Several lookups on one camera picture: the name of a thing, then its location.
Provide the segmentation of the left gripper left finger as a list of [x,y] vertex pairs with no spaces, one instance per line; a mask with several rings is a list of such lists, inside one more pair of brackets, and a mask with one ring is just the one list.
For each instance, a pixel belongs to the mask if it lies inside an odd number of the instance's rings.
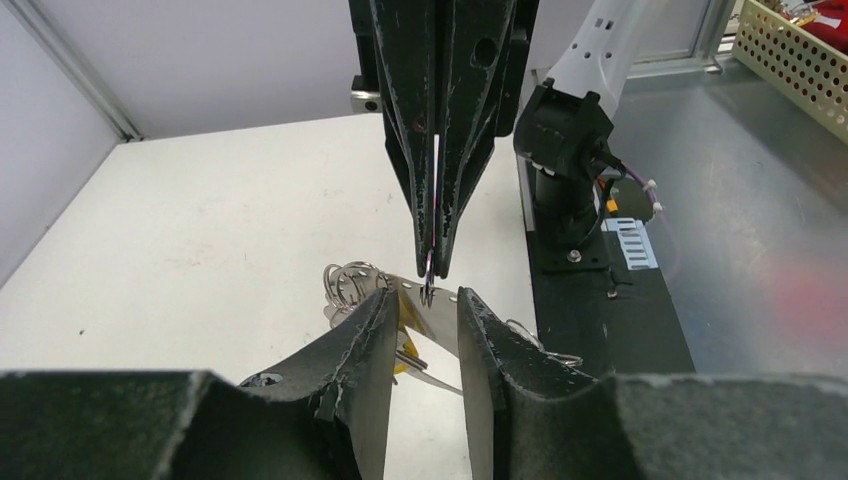
[[241,384],[209,371],[1,376],[5,479],[379,479],[390,399],[335,400],[333,328]]

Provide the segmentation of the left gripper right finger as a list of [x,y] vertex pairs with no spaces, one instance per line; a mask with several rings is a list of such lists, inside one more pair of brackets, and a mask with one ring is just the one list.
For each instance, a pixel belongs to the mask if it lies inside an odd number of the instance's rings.
[[843,479],[847,383],[800,374],[594,378],[457,295],[476,479]]

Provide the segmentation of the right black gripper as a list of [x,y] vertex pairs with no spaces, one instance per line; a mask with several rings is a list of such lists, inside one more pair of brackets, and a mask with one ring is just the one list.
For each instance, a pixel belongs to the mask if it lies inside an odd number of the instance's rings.
[[[462,185],[483,133],[512,132],[538,11],[536,1],[352,1],[361,72],[375,94],[387,149],[409,203],[418,275],[449,275]],[[439,134],[434,194],[434,134]]]

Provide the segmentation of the large keyring with keys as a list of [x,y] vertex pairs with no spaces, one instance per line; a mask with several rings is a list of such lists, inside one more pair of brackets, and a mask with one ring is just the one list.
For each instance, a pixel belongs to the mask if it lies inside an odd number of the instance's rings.
[[[335,400],[367,407],[387,403],[396,373],[407,373],[449,391],[472,409],[502,408],[504,355],[526,362],[520,373],[554,397],[569,398],[595,384],[574,368],[574,358],[545,351],[515,321],[503,321],[472,290],[438,289],[432,311],[420,310],[409,295],[416,283],[367,262],[329,264],[323,272],[324,313],[332,327],[353,331],[354,366],[340,369]],[[463,386],[456,388],[426,372],[409,333],[416,331],[460,360]]]

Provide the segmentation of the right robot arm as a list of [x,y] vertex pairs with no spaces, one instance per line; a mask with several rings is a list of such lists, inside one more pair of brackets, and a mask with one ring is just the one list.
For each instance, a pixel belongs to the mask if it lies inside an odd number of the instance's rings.
[[597,1],[526,103],[519,101],[535,1],[353,1],[353,89],[382,116],[410,210],[420,276],[449,273],[459,221],[500,137],[541,179],[536,208],[577,249],[601,221],[591,189],[612,119],[661,1]]

